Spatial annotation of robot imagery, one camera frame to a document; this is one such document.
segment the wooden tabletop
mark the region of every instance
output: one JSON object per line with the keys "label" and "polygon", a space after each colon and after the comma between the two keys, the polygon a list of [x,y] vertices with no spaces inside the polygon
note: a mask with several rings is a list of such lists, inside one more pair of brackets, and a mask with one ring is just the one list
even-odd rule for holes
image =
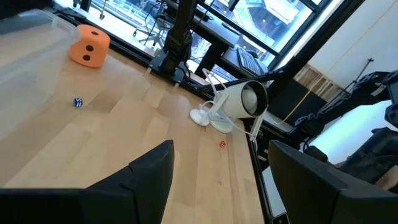
{"label": "wooden tabletop", "polygon": [[101,69],[67,58],[53,97],[0,141],[0,185],[85,188],[173,139],[163,223],[264,223],[245,135],[197,126],[202,100],[145,70],[115,52]]}

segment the window frame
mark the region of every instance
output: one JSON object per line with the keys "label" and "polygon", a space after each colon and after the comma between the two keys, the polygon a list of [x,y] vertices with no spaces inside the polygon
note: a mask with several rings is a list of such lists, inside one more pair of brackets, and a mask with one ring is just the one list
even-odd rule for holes
{"label": "window frame", "polygon": [[[239,1],[240,0],[234,0],[232,2],[230,11],[232,11],[235,8],[235,6]],[[266,43],[258,39],[256,36],[254,36],[249,31],[241,27],[239,24],[232,21],[230,18],[226,17],[216,9],[207,5],[204,1],[200,1],[199,5],[201,5],[205,9],[208,9],[209,12],[214,14],[223,22],[227,23],[228,25],[236,29],[238,32],[240,32],[242,35],[245,35],[255,44],[257,44],[258,46],[262,47],[264,50],[268,51],[270,54],[275,56],[275,58],[268,65],[268,69],[271,71],[276,68],[278,63],[287,55],[289,50],[299,41],[301,36],[304,35],[305,31],[307,31],[308,28],[313,24],[313,22],[315,22],[315,19],[318,18],[318,16],[323,12],[323,10],[327,7],[327,5],[329,5],[329,3],[332,0],[321,0],[318,5],[315,4],[312,0],[299,0],[299,1],[303,3],[306,7],[308,7],[312,12],[279,52],[276,49],[273,49],[272,47],[268,46]]]}

